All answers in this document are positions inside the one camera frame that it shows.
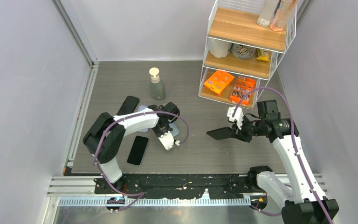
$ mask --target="gray wooden tabletop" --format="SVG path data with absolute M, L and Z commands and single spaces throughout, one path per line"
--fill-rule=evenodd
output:
M 187 142 L 167 151 L 152 130 L 147 133 L 131 134 L 123 139 L 117 154 L 117 161 L 123 172 L 246 173 L 252 166 L 268 165 L 277 173 L 285 173 L 278 153 L 265 137 L 254 137 L 250 143 L 245 143 L 235 139 L 216 141 L 206 135 L 209 130 L 230 126 L 226 118 L 229 105 L 198 97 L 201 66 L 202 61 L 101 63 L 81 139 L 101 113 L 115 115 L 128 95 L 140 99 L 138 106 L 161 105 L 172 101 L 190 125 Z M 160 69 L 167 95 L 165 100 L 158 101 L 149 96 L 148 71 L 151 67 Z M 277 74 L 272 77 L 268 86 L 282 91 Z M 259 101 L 269 99 L 277 100 L 283 118 L 288 116 L 283 101 L 275 93 L 265 91 Z M 244 112 L 257 115 L 257 106 L 253 110 L 244 109 Z M 176 138 L 184 139 L 186 126 L 180 120 L 175 124 L 179 129 Z M 137 135 L 149 138 L 149 145 L 140 166 L 127 163 L 128 154 Z M 92 155 L 81 141 L 72 172 L 98 172 L 92 165 Z

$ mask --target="white wall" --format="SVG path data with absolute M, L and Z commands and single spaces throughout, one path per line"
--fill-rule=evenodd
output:
M 88 65 L 50 0 L 0 0 L 0 224 L 35 224 Z
M 311 166 L 358 223 L 358 2 L 313 1 L 279 71 Z
M 99 61 L 201 60 L 215 2 L 65 1 L 72 5 Z

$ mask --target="shelf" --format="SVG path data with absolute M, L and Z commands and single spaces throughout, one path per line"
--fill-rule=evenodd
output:
M 284 53 L 286 30 L 272 31 L 257 25 L 259 15 L 219 7 L 208 37 Z
M 233 88 L 235 86 L 235 81 L 237 80 L 238 76 L 235 76 L 234 81 L 223 90 L 223 92 L 220 96 L 218 96 L 216 93 L 210 91 L 207 87 L 204 86 L 205 80 L 207 80 L 209 77 L 211 77 L 214 72 L 215 72 L 214 70 L 206 71 L 206 75 L 204 75 L 205 77 L 202 79 L 202 82 L 200 84 L 200 85 L 202 85 L 202 88 L 200 91 L 200 97 L 216 100 L 216 101 L 231 104 L 231 105 L 236 105 L 230 100 L 230 95 L 231 95 L 231 92 L 233 91 Z M 253 101 L 254 101 L 256 95 L 257 95 L 257 91 L 253 92 L 252 96 L 250 97 L 249 104 L 247 106 L 241 105 L 241 107 L 253 109 L 253 105 L 254 105 Z
M 252 58 L 243 60 L 236 58 L 232 53 L 229 53 L 227 57 L 216 58 L 211 52 L 208 52 L 205 59 L 205 66 L 268 80 L 271 62 L 260 61 L 256 58 L 257 52 Z

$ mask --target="yellow snack bag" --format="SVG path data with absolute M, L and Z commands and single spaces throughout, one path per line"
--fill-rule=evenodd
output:
M 268 51 L 264 49 L 257 49 L 257 60 L 260 61 L 271 61 L 268 55 Z

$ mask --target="black smartphone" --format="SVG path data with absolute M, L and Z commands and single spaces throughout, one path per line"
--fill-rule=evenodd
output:
M 120 109 L 117 112 L 117 115 L 126 115 L 129 113 L 133 113 L 135 108 L 139 103 L 139 98 L 133 96 L 127 96 Z
M 134 144 L 132 145 L 130 155 L 128 156 L 127 163 L 133 165 L 141 165 L 143 155 L 149 142 L 148 138 L 137 136 L 135 137 Z

